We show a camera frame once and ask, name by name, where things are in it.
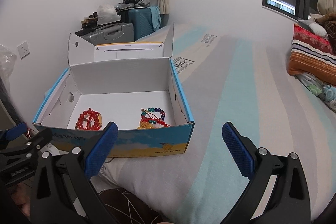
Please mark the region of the floral patterned pillow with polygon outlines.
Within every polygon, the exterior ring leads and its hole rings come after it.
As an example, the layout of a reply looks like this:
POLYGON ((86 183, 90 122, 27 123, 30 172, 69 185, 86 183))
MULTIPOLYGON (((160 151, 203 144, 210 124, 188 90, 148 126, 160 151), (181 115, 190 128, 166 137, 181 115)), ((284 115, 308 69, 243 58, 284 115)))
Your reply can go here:
POLYGON ((336 88, 310 73, 295 76, 312 94, 318 97, 330 110, 336 110, 336 88))

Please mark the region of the striped bed sheet mattress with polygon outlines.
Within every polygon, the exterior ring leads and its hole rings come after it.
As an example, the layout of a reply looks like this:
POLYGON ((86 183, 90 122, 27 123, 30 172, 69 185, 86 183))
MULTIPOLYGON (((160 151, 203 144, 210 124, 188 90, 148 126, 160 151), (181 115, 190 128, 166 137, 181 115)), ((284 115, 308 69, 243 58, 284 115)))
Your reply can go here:
POLYGON ((222 139, 232 122, 256 146, 295 152, 316 219, 335 194, 335 114, 286 71, 293 25, 223 36, 182 83, 195 127, 181 155, 114 159, 103 178, 176 223, 219 223, 248 180, 222 139))

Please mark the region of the blue yellow cardboard box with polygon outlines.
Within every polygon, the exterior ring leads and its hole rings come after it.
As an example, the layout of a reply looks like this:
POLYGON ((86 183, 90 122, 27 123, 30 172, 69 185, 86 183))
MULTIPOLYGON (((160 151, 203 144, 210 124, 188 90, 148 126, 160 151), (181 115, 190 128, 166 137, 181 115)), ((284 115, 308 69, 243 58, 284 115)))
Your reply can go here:
POLYGON ((184 153, 194 119, 172 55, 174 26, 138 42, 93 45, 76 34, 68 38, 68 68, 47 93, 33 125, 51 128, 52 143, 69 151, 98 131, 83 128, 83 111, 114 122, 118 137, 110 157, 156 157, 184 153))

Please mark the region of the white pillow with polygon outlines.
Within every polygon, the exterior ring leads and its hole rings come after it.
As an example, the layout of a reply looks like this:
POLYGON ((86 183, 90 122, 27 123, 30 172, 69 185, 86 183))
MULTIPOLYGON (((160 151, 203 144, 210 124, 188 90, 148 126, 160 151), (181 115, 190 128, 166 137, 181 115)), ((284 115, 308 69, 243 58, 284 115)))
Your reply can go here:
POLYGON ((323 28, 323 26, 319 25, 316 22, 312 22, 308 24, 309 28, 311 29, 311 32, 313 32, 315 35, 320 36, 322 38, 327 38, 328 34, 327 31, 323 28))

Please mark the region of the brown fuzzy blanket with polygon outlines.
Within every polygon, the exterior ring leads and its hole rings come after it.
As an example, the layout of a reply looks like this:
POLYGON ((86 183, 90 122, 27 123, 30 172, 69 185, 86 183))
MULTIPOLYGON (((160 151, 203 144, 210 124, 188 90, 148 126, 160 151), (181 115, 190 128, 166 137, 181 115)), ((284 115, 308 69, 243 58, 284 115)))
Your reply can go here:
POLYGON ((322 16, 315 20, 319 25, 323 26, 326 30, 329 42, 333 51, 335 52, 335 44, 336 44, 336 13, 332 12, 322 16))

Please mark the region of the teal suitcase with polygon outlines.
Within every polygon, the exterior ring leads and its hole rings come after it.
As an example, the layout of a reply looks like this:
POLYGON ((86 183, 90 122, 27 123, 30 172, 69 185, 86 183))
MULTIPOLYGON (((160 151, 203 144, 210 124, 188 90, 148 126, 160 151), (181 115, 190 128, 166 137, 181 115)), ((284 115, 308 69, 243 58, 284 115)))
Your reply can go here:
POLYGON ((122 22, 133 24, 135 40, 158 31, 161 26, 158 6, 134 7, 122 10, 119 14, 122 22))

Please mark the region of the dark clothes pile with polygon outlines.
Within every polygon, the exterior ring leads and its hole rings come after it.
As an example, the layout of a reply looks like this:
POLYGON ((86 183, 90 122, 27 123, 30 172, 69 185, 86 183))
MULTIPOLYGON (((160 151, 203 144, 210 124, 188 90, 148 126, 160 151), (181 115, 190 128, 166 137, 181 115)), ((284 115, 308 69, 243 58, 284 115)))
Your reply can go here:
POLYGON ((115 5, 114 8, 116 11, 121 11, 128 9, 147 8, 149 6, 149 0, 122 0, 122 2, 115 5))

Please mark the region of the white plastic bag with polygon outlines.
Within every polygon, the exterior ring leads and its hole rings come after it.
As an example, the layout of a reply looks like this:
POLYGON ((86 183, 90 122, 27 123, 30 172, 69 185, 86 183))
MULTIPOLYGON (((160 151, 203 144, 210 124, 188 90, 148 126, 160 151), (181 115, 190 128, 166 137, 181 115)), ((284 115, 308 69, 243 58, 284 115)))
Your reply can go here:
POLYGON ((120 21, 121 17, 117 14, 113 5, 105 4, 97 8, 97 24, 109 24, 120 21))

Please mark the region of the red cord bracelet gold charm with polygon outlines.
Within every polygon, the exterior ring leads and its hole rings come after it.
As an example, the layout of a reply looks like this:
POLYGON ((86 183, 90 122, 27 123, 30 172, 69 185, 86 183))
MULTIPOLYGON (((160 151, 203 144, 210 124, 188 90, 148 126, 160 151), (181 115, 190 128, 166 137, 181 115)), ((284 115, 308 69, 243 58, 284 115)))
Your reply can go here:
POLYGON ((102 127, 102 116, 99 112, 89 108, 83 111, 83 128, 88 131, 98 131, 102 127))

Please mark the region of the striped orange red pillow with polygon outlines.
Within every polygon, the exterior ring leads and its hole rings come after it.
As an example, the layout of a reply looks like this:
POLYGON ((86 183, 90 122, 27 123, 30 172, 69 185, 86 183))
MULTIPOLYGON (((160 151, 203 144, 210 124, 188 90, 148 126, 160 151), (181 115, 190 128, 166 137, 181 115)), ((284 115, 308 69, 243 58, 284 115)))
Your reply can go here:
POLYGON ((335 55, 329 41, 295 23, 287 72, 291 76, 310 73, 334 86, 335 55))

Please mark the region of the grey suitcase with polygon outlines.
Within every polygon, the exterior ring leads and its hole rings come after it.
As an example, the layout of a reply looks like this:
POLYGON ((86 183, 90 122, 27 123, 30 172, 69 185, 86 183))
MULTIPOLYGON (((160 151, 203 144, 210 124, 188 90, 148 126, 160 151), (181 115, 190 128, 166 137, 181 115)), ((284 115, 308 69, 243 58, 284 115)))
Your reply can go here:
POLYGON ((115 23, 83 29, 75 33, 93 45, 134 42, 132 23, 115 23))

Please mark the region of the white wall socket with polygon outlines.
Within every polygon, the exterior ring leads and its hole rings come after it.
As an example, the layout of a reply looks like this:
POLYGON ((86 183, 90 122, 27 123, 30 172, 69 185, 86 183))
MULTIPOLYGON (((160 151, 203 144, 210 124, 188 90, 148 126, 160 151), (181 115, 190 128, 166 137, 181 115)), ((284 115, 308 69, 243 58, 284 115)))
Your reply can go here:
POLYGON ((22 42, 17 46, 20 59, 25 58, 30 54, 29 45, 27 41, 22 42))

